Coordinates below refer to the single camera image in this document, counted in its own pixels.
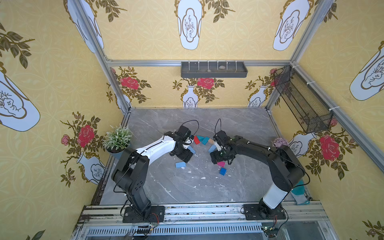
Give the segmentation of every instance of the wallpaper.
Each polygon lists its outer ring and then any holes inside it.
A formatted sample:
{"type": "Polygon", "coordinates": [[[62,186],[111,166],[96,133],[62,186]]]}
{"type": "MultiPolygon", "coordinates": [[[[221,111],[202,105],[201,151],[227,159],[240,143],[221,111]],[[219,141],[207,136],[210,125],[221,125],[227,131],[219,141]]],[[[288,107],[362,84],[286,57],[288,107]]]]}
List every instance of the wallpaper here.
{"type": "Polygon", "coordinates": [[[62,1],[0,10],[0,239],[69,239],[122,114],[62,1]]]}
{"type": "Polygon", "coordinates": [[[384,81],[381,57],[366,73],[367,63],[378,57],[383,45],[384,2],[337,0],[336,3],[338,20],[332,18],[319,27],[300,65],[384,149],[384,98],[383,93],[378,93],[384,81]],[[364,75],[367,81],[358,83],[364,75]]]}
{"type": "MultiPolygon", "coordinates": [[[[381,148],[383,138],[382,1],[337,0],[300,65],[381,148]]],[[[340,239],[383,239],[384,174],[336,119],[331,129],[301,134],[281,100],[272,110],[290,147],[311,176],[309,190],[321,200],[340,239]]]]}
{"type": "Polygon", "coordinates": [[[314,0],[88,2],[115,60],[286,60],[314,12],[314,0]]]}
{"type": "MultiPolygon", "coordinates": [[[[246,78],[181,78],[179,67],[115,67],[127,102],[137,108],[264,106],[280,67],[248,67],[246,78]]],[[[111,103],[116,97],[107,92],[111,103]]]]}

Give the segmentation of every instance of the red rose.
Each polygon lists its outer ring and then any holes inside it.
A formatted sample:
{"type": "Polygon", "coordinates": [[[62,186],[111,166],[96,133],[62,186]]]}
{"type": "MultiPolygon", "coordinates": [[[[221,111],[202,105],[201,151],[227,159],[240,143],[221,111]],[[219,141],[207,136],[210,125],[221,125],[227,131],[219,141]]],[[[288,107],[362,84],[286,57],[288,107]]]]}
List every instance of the red rose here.
{"type": "Polygon", "coordinates": [[[336,118],[332,118],[330,124],[331,124],[332,127],[336,126],[337,125],[337,119],[336,118]]]}
{"type": "Polygon", "coordinates": [[[68,135],[64,135],[63,138],[61,139],[61,144],[64,144],[65,146],[67,146],[69,141],[70,141],[70,137],[68,135]]]}
{"type": "Polygon", "coordinates": [[[86,125],[81,128],[77,143],[80,144],[81,147],[85,147],[85,145],[91,142],[94,137],[95,134],[93,133],[93,128],[91,128],[90,125],[86,125]]]}
{"type": "Polygon", "coordinates": [[[121,82],[121,85],[126,86],[127,88],[132,88],[136,90],[139,88],[139,84],[137,83],[137,80],[131,77],[122,78],[120,82],[121,82]]]}
{"type": "Polygon", "coordinates": [[[339,157],[339,144],[329,135],[320,138],[321,152],[325,160],[334,161],[339,157]]]}
{"type": "Polygon", "coordinates": [[[211,89],[215,83],[213,78],[199,78],[197,81],[198,86],[202,86],[206,89],[211,89]]]}
{"type": "Polygon", "coordinates": [[[269,75],[273,75],[277,71],[277,68],[272,68],[269,72],[269,75]]]}

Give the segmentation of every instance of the zip tie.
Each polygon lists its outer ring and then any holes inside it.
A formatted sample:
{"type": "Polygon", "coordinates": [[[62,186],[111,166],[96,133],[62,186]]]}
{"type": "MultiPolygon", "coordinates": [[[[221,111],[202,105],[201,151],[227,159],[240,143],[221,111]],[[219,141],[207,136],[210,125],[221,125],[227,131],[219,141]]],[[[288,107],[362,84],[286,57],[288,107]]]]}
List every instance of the zip tie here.
{"type": "Polygon", "coordinates": [[[337,106],[337,107],[334,107],[334,108],[329,108],[328,110],[333,110],[333,109],[335,109],[335,108],[339,108],[340,106],[337,106]]]}

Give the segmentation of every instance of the white vase print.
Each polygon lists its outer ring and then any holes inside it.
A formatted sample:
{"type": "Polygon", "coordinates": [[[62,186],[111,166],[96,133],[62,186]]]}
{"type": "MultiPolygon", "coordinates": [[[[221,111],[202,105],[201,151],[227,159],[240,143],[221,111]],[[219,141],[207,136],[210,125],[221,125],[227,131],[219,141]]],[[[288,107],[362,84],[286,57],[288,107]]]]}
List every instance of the white vase print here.
{"type": "Polygon", "coordinates": [[[88,159],[85,157],[83,152],[80,158],[77,160],[77,163],[80,163],[84,166],[85,177],[90,182],[99,184],[99,181],[103,176],[105,166],[97,157],[93,156],[88,159]]]}
{"type": "Polygon", "coordinates": [[[266,95],[264,93],[265,88],[268,86],[260,86],[260,89],[257,93],[251,96],[249,99],[248,107],[259,107],[263,104],[266,99],[266,95]]]}
{"type": "MultiPolygon", "coordinates": [[[[124,94],[123,94],[123,97],[124,97],[124,100],[126,101],[126,103],[128,104],[128,106],[131,108],[131,107],[132,107],[132,104],[131,104],[131,101],[130,101],[129,97],[128,97],[127,95],[124,95],[124,94]]],[[[117,99],[117,100],[118,100],[118,106],[119,106],[119,109],[120,109],[121,112],[122,112],[120,99],[117,99]]]]}
{"type": "Polygon", "coordinates": [[[177,6],[177,22],[181,45],[194,50],[199,44],[203,6],[198,0],[180,0],[177,6]]]}
{"type": "Polygon", "coordinates": [[[362,68],[352,81],[349,90],[357,100],[363,101],[380,92],[384,87],[384,52],[382,48],[362,68]]]}
{"type": "Polygon", "coordinates": [[[288,6],[280,17],[280,23],[273,41],[273,48],[278,51],[287,49],[291,44],[303,24],[304,18],[311,9],[308,0],[294,0],[291,3],[289,1],[286,2],[288,6]]]}
{"type": "MultiPolygon", "coordinates": [[[[86,34],[85,26],[82,23],[80,23],[80,21],[78,20],[79,17],[77,16],[75,8],[74,8],[74,1],[75,0],[68,0],[67,8],[68,8],[69,15],[71,16],[74,24],[76,25],[77,30],[79,31],[84,42],[87,44],[88,48],[91,50],[91,52],[95,53],[96,52],[95,47],[89,41],[91,36],[88,36],[86,34]]],[[[97,24],[96,18],[93,15],[91,7],[84,0],[79,0],[79,1],[80,1],[81,5],[83,6],[83,9],[85,11],[85,14],[88,17],[89,22],[91,23],[92,30],[95,32],[95,34],[97,36],[97,40],[98,40],[101,48],[104,48],[104,43],[103,43],[103,39],[101,37],[99,25],[97,24]]]]}
{"type": "Polygon", "coordinates": [[[199,97],[193,92],[195,86],[187,86],[188,92],[183,96],[184,108],[197,108],[199,97]]]}
{"type": "Polygon", "coordinates": [[[40,113],[32,102],[5,74],[0,74],[0,124],[24,132],[39,120],[40,113]]]}
{"type": "Polygon", "coordinates": [[[288,144],[292,152],[296,157],[301,157],[308,151],[309,142],[316,138],[314,133],[309,133],[306,135],[297,134],[288,144]]]}

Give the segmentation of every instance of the wire mesh basket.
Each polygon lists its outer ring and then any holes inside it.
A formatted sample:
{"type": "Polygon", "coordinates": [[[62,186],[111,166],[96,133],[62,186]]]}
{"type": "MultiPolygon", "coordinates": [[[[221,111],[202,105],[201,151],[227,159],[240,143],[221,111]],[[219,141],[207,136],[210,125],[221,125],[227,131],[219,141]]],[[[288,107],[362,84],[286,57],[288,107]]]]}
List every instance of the wire mesh basket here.
{"type": "Polygon", "coordinates": [[[277,91],[305,133],[329,129],[333,112],[291,66],[278,69],[273,77],[277,91]]]}

